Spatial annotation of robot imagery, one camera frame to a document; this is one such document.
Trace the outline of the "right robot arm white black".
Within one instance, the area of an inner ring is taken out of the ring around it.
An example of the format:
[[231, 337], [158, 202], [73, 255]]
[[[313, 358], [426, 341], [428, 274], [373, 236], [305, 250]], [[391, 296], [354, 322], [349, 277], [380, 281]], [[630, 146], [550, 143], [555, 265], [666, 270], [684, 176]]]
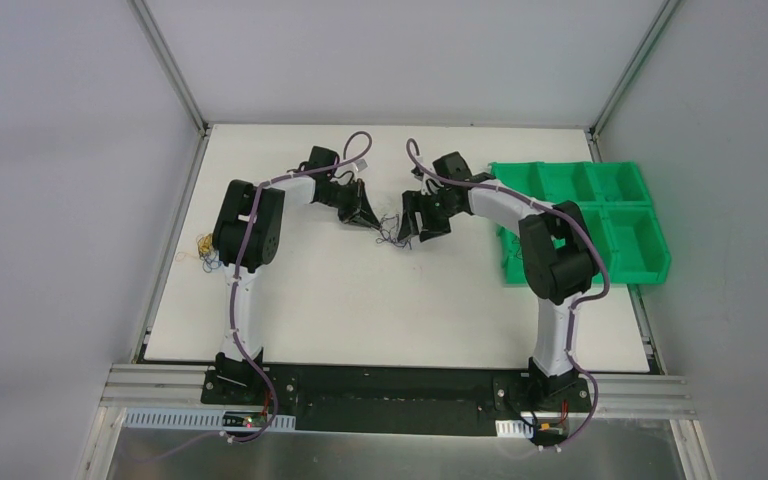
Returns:
[[450, 233], [451, 217], [460, 213], [482, 217], [514, 233], [519, 240], [528, 287], [538, 299], [538, 336], [529, 359], [529, 400], [543, 410], [567, 397], [581, 374], [573, 354], [579, 306], [595, 300], [594, 277], [607, 268], [599, 255], [580, 207], [528, 197], [488, 173], [474, 174], [458, 152], [425, 167], [417, 145], [407, 154], [419, 189], [402, 195], [397, 239], [421, 242]]

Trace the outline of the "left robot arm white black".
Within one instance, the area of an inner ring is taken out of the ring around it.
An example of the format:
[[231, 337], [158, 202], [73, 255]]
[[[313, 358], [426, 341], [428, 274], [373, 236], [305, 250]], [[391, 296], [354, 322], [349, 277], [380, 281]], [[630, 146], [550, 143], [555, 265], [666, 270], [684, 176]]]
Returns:
[[362, 150], [350, 157], [314, 146], [299, 167], [276, 178], [259, 185], [242, 180], [229, 183], [212, 233], [228, 302], [228, 329], [213, 363], [212, 392], [229, 392], [246, 405], [264, 394], [262, 320], [255, 312], [254, 298], [261, 268], [277, 254], [287, 207], [319, 203], [335, 209], [344, 224], [380, 228], [365, 184], [356, 177], [366, 154]]

